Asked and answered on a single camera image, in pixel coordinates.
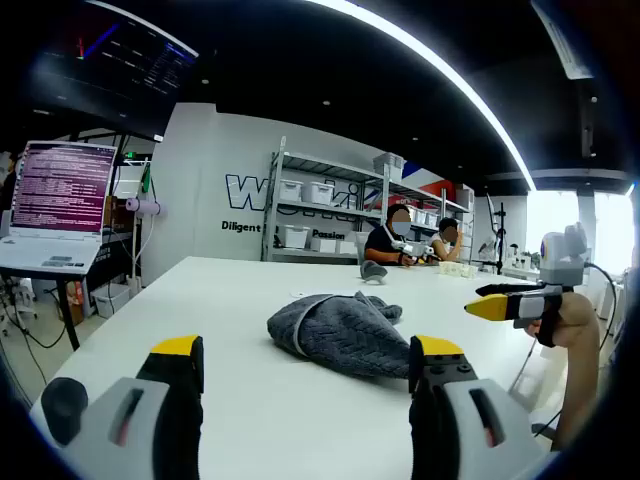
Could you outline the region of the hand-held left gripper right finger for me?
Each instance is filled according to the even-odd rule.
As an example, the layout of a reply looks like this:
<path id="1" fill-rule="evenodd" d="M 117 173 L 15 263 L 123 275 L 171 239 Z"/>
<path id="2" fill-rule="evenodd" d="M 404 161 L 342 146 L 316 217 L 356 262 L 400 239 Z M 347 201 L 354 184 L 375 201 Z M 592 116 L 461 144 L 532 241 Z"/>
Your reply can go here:
<path id="1" fill-rule="evenodd" d="M 451 341 L 410 340 L 413 479 L 522 479 L 545 461 L 529 415 Z"/>

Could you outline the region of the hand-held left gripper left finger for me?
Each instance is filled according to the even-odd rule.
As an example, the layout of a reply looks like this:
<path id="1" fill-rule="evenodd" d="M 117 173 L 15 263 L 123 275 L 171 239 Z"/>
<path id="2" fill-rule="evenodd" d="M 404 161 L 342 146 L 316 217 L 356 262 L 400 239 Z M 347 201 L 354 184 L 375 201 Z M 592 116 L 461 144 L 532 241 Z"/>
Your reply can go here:
<path id="1" fill-rule="evenodd" d="M 84 479 L 198 479 L 203 393 L 203 338 L 155 345 L 82 412 L 69 464 Z"/>

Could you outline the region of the person's right hand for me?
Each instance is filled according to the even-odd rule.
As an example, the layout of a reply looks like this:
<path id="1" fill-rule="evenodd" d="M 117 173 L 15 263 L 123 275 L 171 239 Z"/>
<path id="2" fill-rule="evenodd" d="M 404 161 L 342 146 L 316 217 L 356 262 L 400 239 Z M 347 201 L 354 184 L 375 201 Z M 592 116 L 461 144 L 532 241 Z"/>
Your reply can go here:
<path id="1" fill-rule="evenodd" d="M 551 303 L 543 316 L 526 329 L 547 347 L 559 346 L 570 353 L 599 351 L 599 325 L 590 300 L 575 292 L 563 293 Z"/>

